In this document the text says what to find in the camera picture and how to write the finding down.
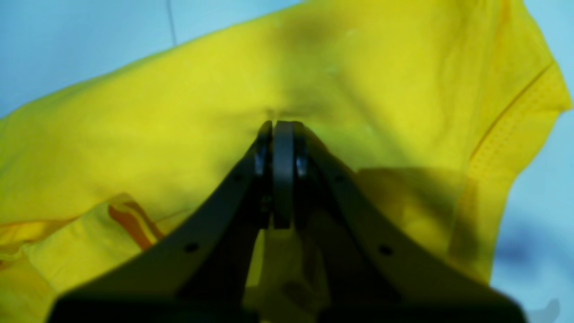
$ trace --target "yellow fabric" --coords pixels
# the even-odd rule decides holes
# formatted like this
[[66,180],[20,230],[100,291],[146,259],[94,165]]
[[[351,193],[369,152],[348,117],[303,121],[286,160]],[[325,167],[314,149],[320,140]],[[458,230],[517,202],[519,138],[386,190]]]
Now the yellow fabric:
[[[305,123],[395,224],[487,283],[510,185],[570,105],[515,0],[317,0],[68,87],[0,120],[0,321],[41,322],[171,232],[266,120]],[[328,303],[307,244],[261,234],[245,304],[264,319]]]

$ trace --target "yellow t-shirt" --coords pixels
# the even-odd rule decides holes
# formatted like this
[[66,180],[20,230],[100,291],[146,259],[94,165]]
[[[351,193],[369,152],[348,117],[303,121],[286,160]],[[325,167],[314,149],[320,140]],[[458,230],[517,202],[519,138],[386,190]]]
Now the yellow t-shirt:
[[[488,283],[510,186],[570,106],[518,0],[310,1],[67,87],[0,120],[0,321],[42,322],[169,234],[266,120],[303,122],[412,239]],[[245,303],[266,320],[325,302],[301,244],[258,240]]]

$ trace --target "screw hole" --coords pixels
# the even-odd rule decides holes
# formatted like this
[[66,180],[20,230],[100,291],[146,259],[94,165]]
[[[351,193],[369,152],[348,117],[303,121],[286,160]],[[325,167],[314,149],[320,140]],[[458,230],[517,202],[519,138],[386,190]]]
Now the screw hole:
[[393,250],[388,245],[380,245],[379,252],[385,256],[390,256],[393,254]]
[[187,253],[196,252],[198,249],[199,249],[199,245],[196,243],[190,243],[190,244],[185,246],[185,252],[187,252]]

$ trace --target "yellow shirt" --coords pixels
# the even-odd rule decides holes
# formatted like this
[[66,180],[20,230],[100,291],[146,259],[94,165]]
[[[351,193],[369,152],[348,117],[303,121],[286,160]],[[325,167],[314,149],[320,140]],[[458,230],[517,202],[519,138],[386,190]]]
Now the yellow shirt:
[[[168,234],[266,120],[303,122],[412,239],[488,283],[510,186],[570,105],[518,0],[316,0],[70,86],[0,120],[0,321],[42,322]],[[258,240],[245,303],[274,323],[324,302],[300,247]]]

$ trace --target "light blue background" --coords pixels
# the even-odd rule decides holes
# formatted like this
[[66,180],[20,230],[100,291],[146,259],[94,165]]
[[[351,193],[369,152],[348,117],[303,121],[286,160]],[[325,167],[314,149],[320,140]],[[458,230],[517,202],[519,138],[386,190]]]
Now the light blue background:
[[[0,0],[0,117],[67,85],[296,0]],[[526,0],[574,93],[574,1]],[[516,180],[492,287],[532,323],[574,322],[574,112]]]

